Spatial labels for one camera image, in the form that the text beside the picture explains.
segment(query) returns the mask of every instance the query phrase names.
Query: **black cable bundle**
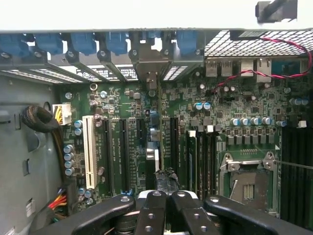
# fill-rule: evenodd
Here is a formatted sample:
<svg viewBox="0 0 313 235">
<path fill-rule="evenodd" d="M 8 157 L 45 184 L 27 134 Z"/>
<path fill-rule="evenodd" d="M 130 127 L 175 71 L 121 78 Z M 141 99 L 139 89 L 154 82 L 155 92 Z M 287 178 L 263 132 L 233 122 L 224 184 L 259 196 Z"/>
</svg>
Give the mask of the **black cable bundle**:
<svg viewBox="0 0 313 235">
<path fill-rule="evenodd" d="M 30 105 L 22 112 L 22 122 L 30 129 L 49 133 L 59 128 L 58 121 L 46 109 Z"/>
</svg>

